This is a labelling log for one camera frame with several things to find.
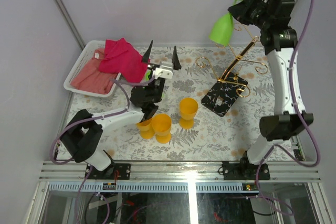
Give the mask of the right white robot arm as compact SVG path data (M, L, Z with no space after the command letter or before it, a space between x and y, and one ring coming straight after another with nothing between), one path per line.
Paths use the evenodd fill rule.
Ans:
M274 114L259 121L260 137L244 154L247 159L239 166L240 175L251 179L258 173L258 164L264 162L275 145L301 133L313 122L303 104L298 74L296 31L289 26L295 0L243 0L228 8L243 25L260 29L275 90Z

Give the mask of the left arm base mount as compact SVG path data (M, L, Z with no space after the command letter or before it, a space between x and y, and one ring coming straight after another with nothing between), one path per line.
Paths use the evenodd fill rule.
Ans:
M110 164L103 171L97 170L92 167L92 171L88 179L109 179L109 180L129 180L131 175L131 164L129 163L116 163L113 158L106 151L103 151Z

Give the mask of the green plastic wine glass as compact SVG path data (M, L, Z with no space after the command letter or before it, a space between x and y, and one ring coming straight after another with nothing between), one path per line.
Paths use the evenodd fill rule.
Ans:
M234 30L234 19L229 11L219 18L212 27L208 38L217 47L224 48L230 42Z

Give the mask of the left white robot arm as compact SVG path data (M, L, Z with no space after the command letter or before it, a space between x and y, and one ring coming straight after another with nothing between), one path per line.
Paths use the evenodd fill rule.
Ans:
M130 95L125 96L125 108L96 114L86 109L80 110L59 137L72 161L89 164L103 179L111 178L115 172L112 157L106 151L97 149L103 132L151 119L159 108L157 104L162 100L166 80L172 79L173 73L182 68L176 48L173 49L171 61L159 64L148 62L150 54L149 48L141 58L150 71L150 79L130 84L132 90Z

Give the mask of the gold wine glass rack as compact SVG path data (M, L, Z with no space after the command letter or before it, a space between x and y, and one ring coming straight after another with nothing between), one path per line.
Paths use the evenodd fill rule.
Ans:
M198 57L195 60L196 65L200 68L209 66L217 80L201 99L201 104L220 117L223 117L229 111L238 98L247 98L251 94L248 82L239 76L239 71L233 72L234 68L239 63L247 62L254 64L256 72L261 75L267 74L269 71L269 68L265 63L244 59L252 47L257 43L260 43L260 37L252 35L247 26L241 23L238 23L235 29L241 30L242 28L247 31L251 37L251 41L239 54L236 54L233 48L228 46L234 55L234 60L228 65L221 76L218 76L208 58Z

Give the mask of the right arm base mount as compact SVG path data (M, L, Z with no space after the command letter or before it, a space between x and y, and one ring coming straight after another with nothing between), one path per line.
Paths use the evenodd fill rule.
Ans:
M255 180L258 174L259 180L270 180L270 172L267 164L262 164L259 172L259 165L251 164L246 157L242 157L238 163L222 161L222 172L224 180Z

